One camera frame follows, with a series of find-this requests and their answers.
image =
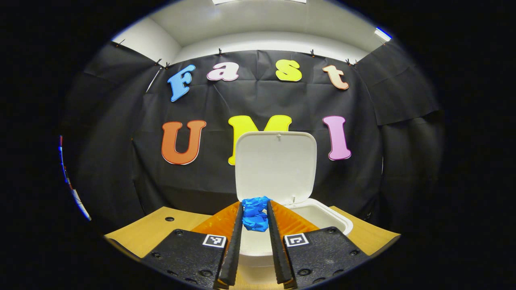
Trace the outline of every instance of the black cloth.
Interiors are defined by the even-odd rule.
[[[144,217],[133,184],[131,135],[159,67],[124,46],[105,45],[79,73],[61,124],[72,186],[101,231]]]
[[[423,233],[444,149],[438,90],[394,39],[355,67],[368,88],[383,144],[383,176],[371,223]]]
[[[280,59],[297,61],[302,79],[279,80]],[[206,78],[213,65],[227,61],[239,64],[237,80]],[[167,80],[190,64],[196,69],[185,84],[189,92],[172,103]],[[329,65],[344,72],[349,89],[331,83],[322,70]],[[418,206],[437,180],[444,132],[431,82],[399,45],[387,43],[355,66],[304,53],[242,51],[158,69],[152,60],[110,43],[69,94],[65,165],[92,220],[105,232],[162,206],[214,214],[237,201],[234,166],[228,164],[233,151],[228,120],[238,115],[249,116],[259,130],[273,115],[287,115],[290,131],[314,136],[311,198],[386,229],[417,229]],[[331,143],[323,118],[332,115],[346,119],[351,157],[345,160],[328,158]],[[184,152],[186,124],[192,120],[207,123],[197,158],[188,165],[168,163],[161,154],[162,125],[183,124],[176,150]]]
[[[276,61],[292,59],[299,63],[302,79],[280,81]],[[239,64],[238,79],[210,81],[206,74],[221,62]],[[167,80],[193,64],[190,90],[171,102]],[[334,65],[344,72],[349,89],[339,90],[323,67]],[[163,205],[180,210],[214,214],[237,201],[235,168],[228,164],[233,151],[233,116],[249,116],[263,130],[273,115],[292,118],[289,131],[308,132],[317,141],[317,169],[311,198],[335,205],[347,212],[364,211],[378,193],[381,180],[382,142],[375,113],[365,84],[354,67],[342,61],[312,57],[296,52],[243,51],[212,55],[176,63],[161,70],[144,98],[143,118],[136,128],[133,143],[142,172],[137,177],[138,191],[146,213]],[[352,155],[346,160],[330,160],[330,135],[323,123],[326,116],[346,119],[344,130]],[[197,159],[188,165],[171,165],[161,155],[162,125],[178,121],[176,150],[188,147],[186,123],[204,120]]]

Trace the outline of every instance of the white lid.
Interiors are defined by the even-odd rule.
[[[304,132],[258,131],[235,148],[238,200],[266,196],[280,204],[303,202],[314,187],[317,143]]]

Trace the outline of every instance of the letter f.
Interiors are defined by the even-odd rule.
[[[168,79],[167,82],[170,83],[170,86],[172,87],[172,98],[170,99],[172,102],[176,101],[188,92],[190,88],[185,87],[183,84],[189,84],[192,81],[192,75],[189,72],[194,69],[194,65],[189,65]]]

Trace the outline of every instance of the wooden table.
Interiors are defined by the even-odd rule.
[[[376,227],[335,206],[331,206],[330,208],[353,222],[353,229],[347,237],[369,256],[378,255],[400,237],[397,233]],[[165,218],[167,217],[173,217],[174,220],[166,221]],[[183,229],[189,231],[209,217],[210,215],[201,215],[162,207],[121,229],[105,235],[105,237],[117,241],[136,256],[143,258],[173,230]],[[124,251],[116,244],[112,244],[119,250]],[[230,286],[230,289],[283,289],[283,284],[249,284],[237,271],[235,286]]]

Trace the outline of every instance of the white container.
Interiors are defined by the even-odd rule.
[[[348,218],[315,199],[312,194],[317,143],[303,132],[248,132],[235,148],[238,199],[266,196],[319,228],[337,227],[345,235],[353,228]],[[238,273],[251,284],[276,284],[269,230],[242,228]]]

